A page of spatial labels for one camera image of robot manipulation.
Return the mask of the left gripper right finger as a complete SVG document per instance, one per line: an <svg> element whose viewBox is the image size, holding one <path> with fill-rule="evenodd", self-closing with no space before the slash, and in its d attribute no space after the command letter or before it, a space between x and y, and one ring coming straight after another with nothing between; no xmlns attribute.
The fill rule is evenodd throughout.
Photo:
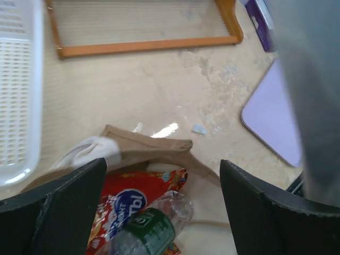
<svg viewBox="0 0 340 255"><path fill-rule="evenodd" d="M238 254L339 254L339 208L267 183L229 160L220 183Z"/></svg>

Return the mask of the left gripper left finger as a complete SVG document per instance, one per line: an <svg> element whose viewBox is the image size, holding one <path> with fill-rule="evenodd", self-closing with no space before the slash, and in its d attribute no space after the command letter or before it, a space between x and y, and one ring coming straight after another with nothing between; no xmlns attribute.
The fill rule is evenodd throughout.
<svg viewBox="0 0 340 255"><path fill-rule="evenodd" d="M1 254L85 254L106 175L93 160L1 201Z"/></svg>

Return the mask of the brown paper grocery bag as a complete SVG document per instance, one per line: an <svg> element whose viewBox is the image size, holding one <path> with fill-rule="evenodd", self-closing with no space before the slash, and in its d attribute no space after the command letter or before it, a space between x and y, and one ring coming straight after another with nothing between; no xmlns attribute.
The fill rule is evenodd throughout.
<svg viewBox="0 0 340 255"><path fill-rule="evenodd" d="M103 158L107 174L130 171L134 166L145 169L160 163L181 166L189 171L184 192L192 200L197 223L227 222L219 176L191 154L191 140L151 138L107 125L101 136L91 137L62 157L47 173L27 185L31 190L67 175L79 167Z"/></svg>

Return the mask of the red snack chip bag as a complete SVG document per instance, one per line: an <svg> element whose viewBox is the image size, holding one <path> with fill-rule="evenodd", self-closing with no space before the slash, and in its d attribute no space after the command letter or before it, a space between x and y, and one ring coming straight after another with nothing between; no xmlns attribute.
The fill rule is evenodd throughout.
<svg viewBox="0 0 340 255"><path fill-rule="evenodd" d="M86 254L95 254L138 211L167 191L179 191L187 180L186 169L169 172L136 171L106 176Z"/></svg>

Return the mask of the clear water bottle green label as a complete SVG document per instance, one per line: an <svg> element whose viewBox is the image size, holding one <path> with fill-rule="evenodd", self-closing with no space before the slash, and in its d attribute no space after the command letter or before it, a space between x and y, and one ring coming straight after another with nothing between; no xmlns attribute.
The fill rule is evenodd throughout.
<svg viewBox="0 0 340 255"><path fill-rule="evenodd" d="M164 254L193 217L191 200L167 191L137 213L96 254Z"/></svg>

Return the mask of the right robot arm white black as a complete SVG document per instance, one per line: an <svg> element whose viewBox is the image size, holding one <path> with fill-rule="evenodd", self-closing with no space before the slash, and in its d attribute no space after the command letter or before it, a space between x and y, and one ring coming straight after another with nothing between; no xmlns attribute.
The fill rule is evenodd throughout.
<svg viewBox="0 0 340 255"><path fill-rule="evenodd" d="M308 199L339 206L339 1L270 1Z"/></svg>

